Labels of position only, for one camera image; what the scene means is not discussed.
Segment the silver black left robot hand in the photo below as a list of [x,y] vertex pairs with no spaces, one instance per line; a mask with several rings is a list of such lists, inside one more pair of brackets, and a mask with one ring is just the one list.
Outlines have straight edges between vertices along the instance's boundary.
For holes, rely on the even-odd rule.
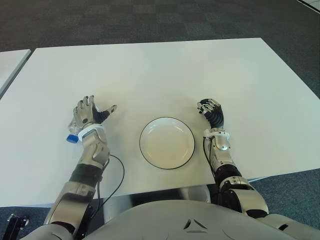
[[68,126],[69,131],[78,133],[93,124],[102,124],[115,110],[117,105],[112,105],[106,110],[98,110],[95,97],[85,96],[73,109],[73,118]]

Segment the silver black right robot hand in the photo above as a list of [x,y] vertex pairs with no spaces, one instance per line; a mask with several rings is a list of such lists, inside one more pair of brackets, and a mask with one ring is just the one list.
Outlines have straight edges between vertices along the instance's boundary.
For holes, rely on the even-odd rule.
[[210,127],[224,128],[224,114],[222,106],[212,98],[202,99],[197,103],[197,109],[209,122]]

